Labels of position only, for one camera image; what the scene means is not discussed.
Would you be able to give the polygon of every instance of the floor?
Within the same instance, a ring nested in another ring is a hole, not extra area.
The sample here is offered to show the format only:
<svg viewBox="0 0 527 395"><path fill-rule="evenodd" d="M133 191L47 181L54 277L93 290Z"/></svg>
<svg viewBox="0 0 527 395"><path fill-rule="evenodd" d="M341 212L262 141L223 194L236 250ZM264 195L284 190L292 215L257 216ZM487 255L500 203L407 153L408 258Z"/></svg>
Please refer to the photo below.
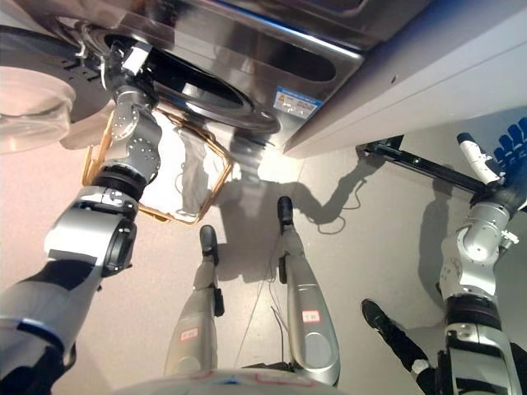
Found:
<svg viewBox="0 0 527 395"><path fill-rule="evenodd" d="M434 359L443 344L435 283L441 240L462 221L469 195L348 148L307 160L272 150L247 152L240 178L202 224L221 243L218 268L226 313L217 319L223 368L278 362L285 286L276 281L276 201L289 194L295 223L324 291L340 344L345 393L420 393L381 338L363 321L362 299L377 300ZM0 158L0 288L37 272L42 241L80 186L83 151L59 144ZM527 221L511 229L525 239ZM200 256L198 226L137 218L133 268L95 295L77 343L77 364L55 395L109 393L162 374L171 333L191 291ZM497 268L501 314L513 341L527 347L524 314L527 243ZM284 358L287 359L287 347Z"/></svg>

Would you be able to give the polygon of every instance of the clear plastic cover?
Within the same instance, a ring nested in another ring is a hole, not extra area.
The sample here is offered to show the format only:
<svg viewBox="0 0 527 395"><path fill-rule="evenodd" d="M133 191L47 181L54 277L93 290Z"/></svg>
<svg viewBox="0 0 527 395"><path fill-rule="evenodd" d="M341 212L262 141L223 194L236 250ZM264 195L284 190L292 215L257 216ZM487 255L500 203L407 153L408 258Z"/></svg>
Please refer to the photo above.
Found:
<svg viewBox="0 0 527 395"><path fill-rule="evenodd" d="M56 142L70 127L75 92L41 72L0 67L0 153Z"/></svg>

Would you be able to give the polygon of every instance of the wire basket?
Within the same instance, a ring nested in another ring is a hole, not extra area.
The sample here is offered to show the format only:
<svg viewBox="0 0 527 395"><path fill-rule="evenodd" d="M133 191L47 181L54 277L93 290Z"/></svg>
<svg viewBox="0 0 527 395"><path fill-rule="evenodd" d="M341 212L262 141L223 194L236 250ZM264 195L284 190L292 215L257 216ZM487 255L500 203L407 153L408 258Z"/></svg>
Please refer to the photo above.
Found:
<svg viewBox="0 0 527 395"><path fill-rule="evenodd" d="M161 167L145 188L139 210L160 222L193 225L216 200L232 170L232 159L213 134L188 124L176 114L177 110L166 102L153 111L163 131L158 146ZM105 162L105 153L111 144L112 116L99 149L90 146L86 153L82 174L85 186L91 184Z"/></svg>

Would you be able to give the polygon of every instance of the black metal bracket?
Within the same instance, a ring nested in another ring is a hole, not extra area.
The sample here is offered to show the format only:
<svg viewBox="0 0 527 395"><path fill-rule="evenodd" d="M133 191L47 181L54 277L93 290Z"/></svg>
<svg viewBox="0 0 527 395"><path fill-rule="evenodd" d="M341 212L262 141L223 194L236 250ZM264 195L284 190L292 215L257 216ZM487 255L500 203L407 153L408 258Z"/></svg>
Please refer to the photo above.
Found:
<svg viewBox="0 0 527 395"><path fill-rule="evenodd" d="M486 189L485 184L477 179L443 165L438 165L435 162L421 158L421 156L401 151L399 148L403 138L404 136L396 136L379 140L378 142L371 142L366 145L365 151L371 154L382 155L396 165L401 165L429 177L444 179L471 193L480 193Z"/></svg>

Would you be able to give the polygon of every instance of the red tag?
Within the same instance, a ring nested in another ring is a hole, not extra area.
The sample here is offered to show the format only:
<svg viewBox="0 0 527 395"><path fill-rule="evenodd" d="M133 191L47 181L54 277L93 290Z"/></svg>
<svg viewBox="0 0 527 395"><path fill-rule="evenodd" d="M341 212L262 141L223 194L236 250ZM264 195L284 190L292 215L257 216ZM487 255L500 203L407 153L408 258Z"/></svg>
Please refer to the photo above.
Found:
<svg viewBox="0 0 527 395"><path fill-rule="evenodd" d="M320 322L319 310L302 311L302 321L304 321L305 323L319 323Z"/></svg>
<svg viewBox="0 0 527 395"><path fill-rule="evenodd" d="M180 342L186 342L190 339L194 339L195 337L198 336L198 333L199 333L199 328L187 329L186 331L183 331L180 334Z"/></svg>

